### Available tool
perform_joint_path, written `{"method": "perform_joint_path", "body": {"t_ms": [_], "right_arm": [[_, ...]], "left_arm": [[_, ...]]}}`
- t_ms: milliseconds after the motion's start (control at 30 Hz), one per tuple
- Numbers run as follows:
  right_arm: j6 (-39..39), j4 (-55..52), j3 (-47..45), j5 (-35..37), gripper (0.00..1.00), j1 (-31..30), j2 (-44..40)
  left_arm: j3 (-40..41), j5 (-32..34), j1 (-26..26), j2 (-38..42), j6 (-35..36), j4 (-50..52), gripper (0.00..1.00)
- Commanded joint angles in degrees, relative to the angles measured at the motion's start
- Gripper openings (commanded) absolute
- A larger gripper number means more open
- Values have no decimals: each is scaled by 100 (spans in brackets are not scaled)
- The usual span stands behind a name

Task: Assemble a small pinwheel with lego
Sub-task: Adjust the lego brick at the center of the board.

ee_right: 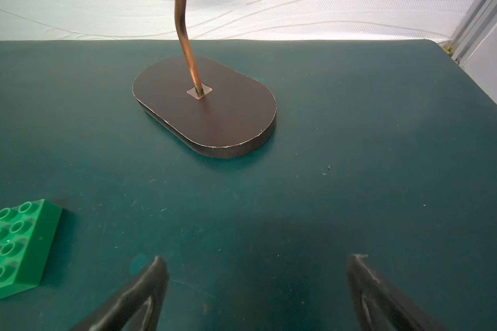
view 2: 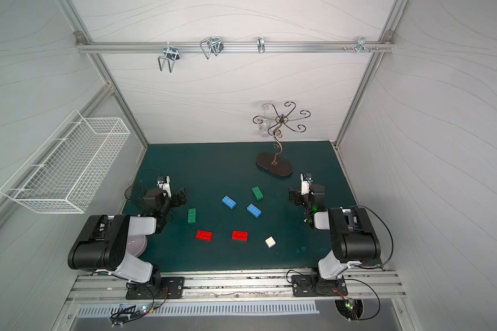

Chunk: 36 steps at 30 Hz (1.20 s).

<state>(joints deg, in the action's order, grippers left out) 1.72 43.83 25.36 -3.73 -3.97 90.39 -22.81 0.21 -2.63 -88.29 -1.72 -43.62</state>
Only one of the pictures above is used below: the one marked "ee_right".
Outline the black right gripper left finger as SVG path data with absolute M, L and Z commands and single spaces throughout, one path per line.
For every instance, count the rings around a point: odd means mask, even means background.
M 73 330 L 156 330 L 169 274 L 165 260 L 156 256 L 127 284 Z

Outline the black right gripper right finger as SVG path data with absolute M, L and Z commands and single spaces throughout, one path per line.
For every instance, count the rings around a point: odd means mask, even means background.
M 362 330 L 446 330 L 440 321 L 412 301 L 366 261 L 353 254 L 347 262 L 347 283 Z

